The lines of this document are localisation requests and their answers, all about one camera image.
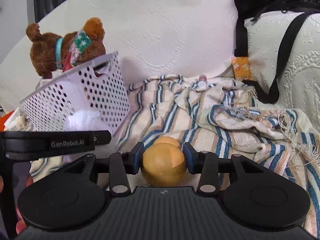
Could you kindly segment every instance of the blue collar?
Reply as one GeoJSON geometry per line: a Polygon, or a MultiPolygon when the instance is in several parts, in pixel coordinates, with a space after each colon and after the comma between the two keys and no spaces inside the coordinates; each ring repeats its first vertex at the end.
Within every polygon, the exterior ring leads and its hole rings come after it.
{"type": "Polygon", "coordinates": [[[62,63],[61,63],[61,47],[62,47],[62,41],[63,38],[58,38],[56,41],[56,66],[58,69],[62,69],[62,63]]]}

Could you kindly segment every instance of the pillow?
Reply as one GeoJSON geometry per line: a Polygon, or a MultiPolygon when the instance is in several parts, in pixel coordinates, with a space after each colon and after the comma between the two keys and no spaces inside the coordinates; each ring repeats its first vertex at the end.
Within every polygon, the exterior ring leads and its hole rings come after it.
{"type": "MultiPolygon", "coordinates": [[[[247,19],[252,78],[268,93],[276,74],[281,40],[289,24],[301,13],[268,12],[254,24],[247,19]]],[[[320,14],[309,16],[300,29],[290,58],[278,79],[279,107],[302,109],[320,131],[320,14]]]]}
{"type": "MultiPolygon", "coordinates": [[[[218,76],[233,55],[237,11],[233,0],[67,0],[40,22],[40,31],[65,35],[99,17],[107,52],[118,50],[124,82],[181,74],[218,76]]],[[[29,57],[27,37],[0,65],[0,102],[19,106],[39,76],[29,57]]]]}

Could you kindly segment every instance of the brown plush toy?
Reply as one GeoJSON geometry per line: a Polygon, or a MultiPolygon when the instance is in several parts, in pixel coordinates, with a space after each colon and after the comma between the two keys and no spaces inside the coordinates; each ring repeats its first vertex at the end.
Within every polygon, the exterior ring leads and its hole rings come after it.
{"type": "MultiPolygon", "coordinates": [[[[82,54],[79,55],[76,63],[77,65],[106,53],[106,49],[102,42],[105,32],[102,27],[101,20],[99,18],[91,18],[87,20],[83,26],[83,30],[90,38],[91,44],[82,54]]],[[[66,60],[69,48],[76,36],[76,33],[77,32],[68,33],[63,37],[61,51],[59,51],[61,62],[66,60]]],[[[59,66],[58,63],[60,63],[57,62],[56,59],[56,43],[61,36],[55,33],[41,34],[39,31],[39,25],[36,23],[31,23],[27,27],[26,34],[32,41],[30,58],[37,74],[45,79],[52,78],[52,71],[57,70],[59,66]]]]}

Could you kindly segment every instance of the white plastic basket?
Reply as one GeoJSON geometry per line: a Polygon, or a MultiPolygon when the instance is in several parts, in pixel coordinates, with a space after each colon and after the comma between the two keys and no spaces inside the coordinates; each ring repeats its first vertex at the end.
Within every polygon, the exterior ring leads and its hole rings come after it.
{"type": "Polygon", "coordinates": [[[114,134],[130,111],[118,52],[102,55],[58,75],[20,103],[38,131],[64,131],[68,114],[91,108],[100,111],[101,120],[114,134]]]}

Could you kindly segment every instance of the orange packet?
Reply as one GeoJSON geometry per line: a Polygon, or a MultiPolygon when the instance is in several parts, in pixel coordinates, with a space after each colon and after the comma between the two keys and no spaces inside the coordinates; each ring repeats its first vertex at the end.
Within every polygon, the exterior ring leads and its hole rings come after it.
{"type": "Polygon", "coordinates": [[[236,80],[252,80],[250,63],[248,57],[232,57],[231,62],[235,72],[236,80]]]}
{"type": "Polygon", "coordinates": [[[8,120],[8,118],[12,115],[13,112],[14,111],[11,111],[10,113],[7,113],[6,115],[0,117],[0,132],[4,131],[4,123],[8,120]]]}

